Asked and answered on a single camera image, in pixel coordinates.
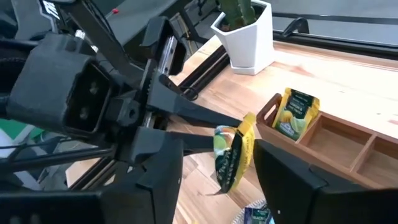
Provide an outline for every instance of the yellow snack bag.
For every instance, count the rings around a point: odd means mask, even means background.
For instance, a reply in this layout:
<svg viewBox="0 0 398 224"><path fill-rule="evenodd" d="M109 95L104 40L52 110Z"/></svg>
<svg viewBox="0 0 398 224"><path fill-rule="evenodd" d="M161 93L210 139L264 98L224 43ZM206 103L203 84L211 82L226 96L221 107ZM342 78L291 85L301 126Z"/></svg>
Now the yellow snack bag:
<svg viewBox="0 0 398 224"><path fill-rule="evenodd" d="M319 107L318 98L286 88L272 127L296 141L317 117Z"/></svg>
<svg viewBox="0 0 398 224"><path fill-rule="evenodd" d="M254 148L256 115L247 114L238 128L218 126L214 136L218 194L228 193L241 180L250 165Z"/></svg>

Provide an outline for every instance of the white flower pot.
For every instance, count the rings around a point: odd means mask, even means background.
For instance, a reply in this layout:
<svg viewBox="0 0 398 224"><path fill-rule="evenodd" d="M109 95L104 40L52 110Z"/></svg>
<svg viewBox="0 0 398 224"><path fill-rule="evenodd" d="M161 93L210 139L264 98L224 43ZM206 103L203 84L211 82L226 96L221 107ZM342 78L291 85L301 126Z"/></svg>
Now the white flower pot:
<svg viewBox="0 0 398 224"><path fill-rule="evenodd" d="M274 62L271 4L260 0L251 2L265 7L255 23L223 32L218 28L225 16L222 12L211 25L229 55L232 70L237 74L256 75Z"/></svg>

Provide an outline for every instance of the wooden tabletop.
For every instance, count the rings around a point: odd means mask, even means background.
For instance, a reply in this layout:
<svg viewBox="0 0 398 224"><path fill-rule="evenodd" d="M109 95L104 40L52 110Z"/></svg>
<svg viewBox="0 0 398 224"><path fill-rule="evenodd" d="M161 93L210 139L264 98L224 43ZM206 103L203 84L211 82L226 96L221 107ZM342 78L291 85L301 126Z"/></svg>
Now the wooden tabletop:
<svg viewBox="0 0 398 224"><path fill-rule="evenodd" d="M180 83L220 46L214 37L186 62L183 72L172 77ZM234 74L225 68L201 93L196 103L242 119L257 113L275 93L291 87L321 101L321 110L380 133L398 138L398 63L392 60L315 49L275 42L275 62L256 76ZM170 130L213 134L173 119ZM79 162L68 170L73 182L91 162ZM215 181L212 154L184 159L174 223L231 223L247 204L264 198L251 165L238 188L228 195L212 196Z"/></svg>

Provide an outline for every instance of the snack bag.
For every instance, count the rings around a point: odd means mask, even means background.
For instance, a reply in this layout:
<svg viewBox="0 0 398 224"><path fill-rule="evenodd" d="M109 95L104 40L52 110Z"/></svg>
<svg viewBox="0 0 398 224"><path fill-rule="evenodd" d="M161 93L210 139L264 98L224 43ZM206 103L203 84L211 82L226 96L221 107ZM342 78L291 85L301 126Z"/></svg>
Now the snack bag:
<svg viewBox="0 0 398 224"><path fill-rule="evenodd" d="M244 208L244 224L271 224L273 218L268 208Z"/></svg>
<svg viewBox="0 0 398 224"><path fill-rule="evenodd" d="M296 141L317 117L319 107L318 98L286 88L272 127Z"/></svg>
<svg viewBox="0 0 398 224"><path fill-rule="evenodd" d="M218 126L214 135L216 176L220 191L226 194L234 189L250 165L254 148L256 115L247 114L238 128Z"/></svg>

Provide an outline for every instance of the wooden tray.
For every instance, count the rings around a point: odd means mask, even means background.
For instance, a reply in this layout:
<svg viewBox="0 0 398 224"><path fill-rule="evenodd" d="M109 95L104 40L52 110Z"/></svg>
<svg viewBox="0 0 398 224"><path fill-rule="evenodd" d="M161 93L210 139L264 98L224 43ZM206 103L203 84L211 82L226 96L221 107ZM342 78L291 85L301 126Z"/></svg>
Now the wooden tray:
<svg viewBox="0 0 398 224"><path fill-rule="evenodd" d="M365 187L398 187L398 139L320 112L294 141L271 128L281 99L276 94L257 115L261 138Z"/></svg>

